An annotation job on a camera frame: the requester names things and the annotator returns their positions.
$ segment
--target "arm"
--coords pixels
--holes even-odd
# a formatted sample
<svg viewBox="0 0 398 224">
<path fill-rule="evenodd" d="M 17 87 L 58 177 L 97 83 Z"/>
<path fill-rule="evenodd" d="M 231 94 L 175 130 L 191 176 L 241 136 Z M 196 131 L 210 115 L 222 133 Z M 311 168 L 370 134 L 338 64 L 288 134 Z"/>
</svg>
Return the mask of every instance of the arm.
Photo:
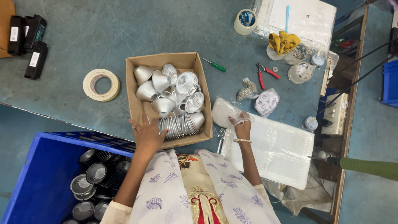
<svg viewBox="0 0 398 224">
<path fill-rule="evenodd" d="M 229 117 L 229 121 L 231 121 L 231 123 L 235 126 L 235 133 L 238 139 L 250 140 L 250 128 L 252 127 L 252 123 L 250 121 L 249 115 L 245 112 L 241 112 L 240 117 L 247 121 L 237 124 L 236 120 L 232 117 Z M 245 178 L 253 186 L 262 184 L 250 142 L 239 141 L 239 147 L 240 151 L 242 152 L 243 172 Z"/>
<path fill-rule="evenodd" d="M 152 120 L 152 124 L 149 125 L 146 113 L 142 114 L 142 127 L 135 121 L 129 121 L 134 127 L 133 135 L 136 149 L 131 160 L 130 169 L 113 201 L 131 207 L 137 197 L 145 169 L 153 155 L 160 149 L 169 130 L 163 130 L 159 135 L 159 120 L 155 118 Z"/>
</svg>

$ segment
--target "green handle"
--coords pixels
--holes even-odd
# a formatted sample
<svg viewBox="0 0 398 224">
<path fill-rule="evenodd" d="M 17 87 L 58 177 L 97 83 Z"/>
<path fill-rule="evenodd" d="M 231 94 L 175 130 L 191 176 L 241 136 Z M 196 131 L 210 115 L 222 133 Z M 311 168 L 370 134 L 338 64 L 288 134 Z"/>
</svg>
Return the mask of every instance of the green handle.
<svg viewBox="0 0 398 224">
<path fill-rule="evenodd" d="M 372 174 L 389 180 L 398 181 L 398 163 L 342 157 L 339 161 L 339 165 L 342 169 Z"/>
<path fill-rule="evenodd" d="M 211 66 L 216 67 L 218 70 L 220 70 L 220 71 L 222 71 L 222 72 L 225 72 L 225 71 L 226 71 L 226 68 L 224 68 L 223 66 L 218 65 L 218 64 L 216 64 L 216 63 L 214 63 L 214 62 L 211 63 Z"/>
</svg>

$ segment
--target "red scissors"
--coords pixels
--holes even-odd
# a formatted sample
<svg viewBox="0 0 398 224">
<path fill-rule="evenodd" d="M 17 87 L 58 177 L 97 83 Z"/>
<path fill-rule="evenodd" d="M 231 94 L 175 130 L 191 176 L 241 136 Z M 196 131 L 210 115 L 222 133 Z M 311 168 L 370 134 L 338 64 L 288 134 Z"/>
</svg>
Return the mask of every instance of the red scissors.
<svg viewBox="0 0 398 224">
<path fill-rule="evenodd" d="M 353 44 L 355 44 L 355 40 L 349 40 L 349 41 L 347 41 L 345 43 L 340 44 L 340 47 L 348 50 L 348 49 L 353 48 Z"/>
<path fill-rule="evenodd" d="M 263 71 L 265 71 L 266 73 L 269 73 L 269 74 L 275 76 L 277 79 L 281 79 L 281 77 L 280 77 L 279 75 L 277 75 L 277 74 L 276 74 L 275 72 L 273 72 L 272 70 L 269 70 L 269 69 L 267 69 L 266 67 L 260 65 L 259 62 L 257 62 L 256 65 L 257 65 L 257 68 L 258 68 L 258 72 L 257 72 L 257 73 L 258 73 L 258 79 L 259 79 L 259 81 L 260 81 L 260 86 L 261 86 L 262 89 L 265 89 L 265 86 L 264 86 L 263 74 L 261 73 L 261 70 L 263 70 Z"/>
</svg>

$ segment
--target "woman's left hand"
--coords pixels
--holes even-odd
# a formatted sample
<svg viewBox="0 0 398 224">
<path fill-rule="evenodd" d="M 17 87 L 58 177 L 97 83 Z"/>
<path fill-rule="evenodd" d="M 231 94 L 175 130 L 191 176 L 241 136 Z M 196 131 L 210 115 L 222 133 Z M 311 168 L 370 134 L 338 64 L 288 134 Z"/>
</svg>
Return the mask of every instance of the woman's left hand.
<svg viewBox="0 0 398 224">
<path fill-rule="evenodd" d="M 134 155 L 138 154 L 140 156 L 152 158 L 152 156 L 160 149 L 169 129 L 163 130 L 159 135 L 159 119 L 153 119 L 152 124 L 150 125 L 146 113 L 142 113 L 142 127 L 131 119 L 129 122 L 134 127 L 133 135 L 136 146 Z"/>
</svg>

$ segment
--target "barcode label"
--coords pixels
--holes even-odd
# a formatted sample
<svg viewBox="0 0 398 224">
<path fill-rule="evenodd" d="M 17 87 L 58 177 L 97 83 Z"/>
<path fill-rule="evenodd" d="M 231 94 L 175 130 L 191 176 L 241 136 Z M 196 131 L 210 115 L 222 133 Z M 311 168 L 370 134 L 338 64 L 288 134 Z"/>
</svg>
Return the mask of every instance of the barcode label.
<svg viewBox="0 0 398 224">
<path fill-rule="evenodd" d="M 29 26 L 26 26 L 25 27 L 25 37 L 26 37 L 26 35 L 27 35 L 27 31 L 29 30 Z"/>
<path fill-rule="evenodd" d="M 29 66 L 36 67 L 37 61 L 39 60 L 40 53 L 33 52 L 32 59 L 30 59 Z"/>
<path fill-rule="evenodd" d="M 16 42 L 18 39 L 18 27 L 11 27 L 10 41 Z"/>
</svg>

